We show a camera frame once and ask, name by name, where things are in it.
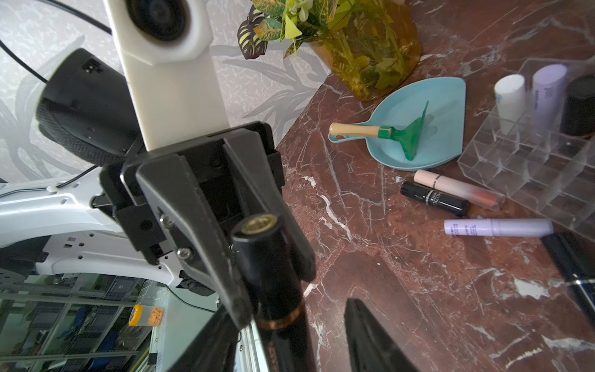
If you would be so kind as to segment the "black lipstick silver band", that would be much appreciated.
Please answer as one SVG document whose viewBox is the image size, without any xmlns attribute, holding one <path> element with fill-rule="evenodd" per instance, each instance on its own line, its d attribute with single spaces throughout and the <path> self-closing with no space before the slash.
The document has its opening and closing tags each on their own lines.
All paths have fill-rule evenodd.
<svg viewBox="0 0 595 372">
<path fill-rule="evenodd" d="M 581 311 L 594 326 L 594 264 L 571 232 L 540 238 Z"/>
</svg>

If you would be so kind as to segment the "lavender lip balm tube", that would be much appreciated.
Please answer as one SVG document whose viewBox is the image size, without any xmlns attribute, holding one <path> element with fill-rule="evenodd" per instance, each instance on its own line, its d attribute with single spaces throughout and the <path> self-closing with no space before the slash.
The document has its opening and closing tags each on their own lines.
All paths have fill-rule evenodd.
<svg viewBox="0 0 595 372">
<path fill-rule="evenodd" d="M 533 125 L 540 131 L 551 130 L 559 111 L 568 68 L 564 64 L 550 64 L 532 77 Z"/>
</svg>

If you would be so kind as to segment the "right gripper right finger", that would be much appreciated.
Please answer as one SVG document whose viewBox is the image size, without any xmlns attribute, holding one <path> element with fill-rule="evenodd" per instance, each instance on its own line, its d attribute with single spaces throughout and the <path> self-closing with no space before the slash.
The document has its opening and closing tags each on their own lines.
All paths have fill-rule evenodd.
<svg viewBox="0 0 595 372">
<path fill-rule="evenodd" d="M 416 372 L 418 370 L 363 301 L 347 299 L 344 322 L 352 371 Z"/>
</svg>

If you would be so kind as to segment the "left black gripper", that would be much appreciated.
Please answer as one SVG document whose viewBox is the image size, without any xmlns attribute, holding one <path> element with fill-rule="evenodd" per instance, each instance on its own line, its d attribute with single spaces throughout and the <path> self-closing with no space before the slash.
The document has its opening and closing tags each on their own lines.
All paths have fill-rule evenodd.
<svg viewBox="0 0 595 372">
<path fill-rule="evenodd" d="M 155 265 L 166 254 L 167 238 L 194 252 L 183 261 L 185 272 L 211 285 L 238 329 L 250 324 L 253 310 L 238 268 L 232 263 L 229 235 L 242 218 L 269 213 L 279 216 L 292 243 L 297 276 L 316 278 L 315 252 L 279 189 L 284 186 L 280 154 L 271 126 L 251 122 L 154 153 L 135 144 L 133 152 L 104 164 L 101 195 L 91 207 L 122 227 L 135 250 Z M 166 215 L 166 230 L 156 217 Z"/>
</svg>

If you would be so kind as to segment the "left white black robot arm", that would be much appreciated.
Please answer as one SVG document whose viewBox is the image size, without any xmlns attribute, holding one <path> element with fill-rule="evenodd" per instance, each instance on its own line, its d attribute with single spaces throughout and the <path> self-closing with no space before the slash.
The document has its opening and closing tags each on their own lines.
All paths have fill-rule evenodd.
<svg viewBox="0 0 595 372">
<path fill-rule="evenodd" d="M 1 191 L 1 276 L 92 273 L 219 293 L 241 324 L 307 318 L 313 251 L 284 204 L 271 127 L 251 122 L 147 153 L 124 77 L 79 48 L 50 78 L 41 132 L 94 164 Z"/>
</svg>

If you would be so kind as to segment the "black lipstick gold band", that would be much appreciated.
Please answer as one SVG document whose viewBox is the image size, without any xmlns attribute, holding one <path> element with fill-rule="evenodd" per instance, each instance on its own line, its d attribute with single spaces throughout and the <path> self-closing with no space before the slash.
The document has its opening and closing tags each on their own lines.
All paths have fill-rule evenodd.
<svg viewBox="0 0 595 372">
<path fill-rule="evenodd" d="M 252 215 L 232 231 L 236 262 L 270 371 L 315 371 L 301 280 L 283 220 Z"/>
</svg>

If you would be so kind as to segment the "white lip balm tube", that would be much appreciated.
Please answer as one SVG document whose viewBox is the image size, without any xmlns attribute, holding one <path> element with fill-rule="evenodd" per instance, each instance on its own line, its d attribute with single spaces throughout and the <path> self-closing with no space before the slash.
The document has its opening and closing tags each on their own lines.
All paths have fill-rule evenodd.
<svg viewBox="0 0 595 372">
<path fill-rule="evenodd" d="M 514 131 L 525 111 L 525 77 L 521 74 L 509 74 L 501 78 L 494 85 L 494 94 L 500 131 L 508 135 Z"/>
</svg>

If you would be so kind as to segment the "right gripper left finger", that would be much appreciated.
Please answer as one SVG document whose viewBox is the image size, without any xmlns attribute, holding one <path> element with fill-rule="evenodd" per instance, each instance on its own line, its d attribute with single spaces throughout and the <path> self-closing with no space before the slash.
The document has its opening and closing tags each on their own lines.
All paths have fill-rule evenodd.
<svg viewBox="0 0 595 372">
<path fill-rule="evenodd" d="M 233 372 L 240 331 L 220 307 L 170 367 L 174 372 Z"/>
</svg>

